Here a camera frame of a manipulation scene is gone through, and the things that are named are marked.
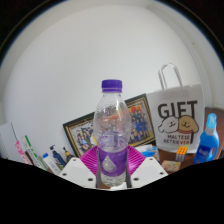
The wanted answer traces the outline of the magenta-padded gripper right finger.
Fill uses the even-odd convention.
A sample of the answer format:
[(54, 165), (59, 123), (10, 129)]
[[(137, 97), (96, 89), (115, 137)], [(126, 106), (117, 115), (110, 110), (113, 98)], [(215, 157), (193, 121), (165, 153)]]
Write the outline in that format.
[(145, 157), (129, 146), (126, 183), (128, 188), (140, 188), (167, 176), (167, 172), (154, 157)]

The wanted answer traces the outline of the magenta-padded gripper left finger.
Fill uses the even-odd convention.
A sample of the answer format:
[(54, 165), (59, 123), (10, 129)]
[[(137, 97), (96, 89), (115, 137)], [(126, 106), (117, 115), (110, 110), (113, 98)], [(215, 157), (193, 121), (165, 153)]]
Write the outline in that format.
[(95, 189), (98, 171), (97, 147), (94, 146), (80, 158), (72, 158), (59, 176), (78, 186)]

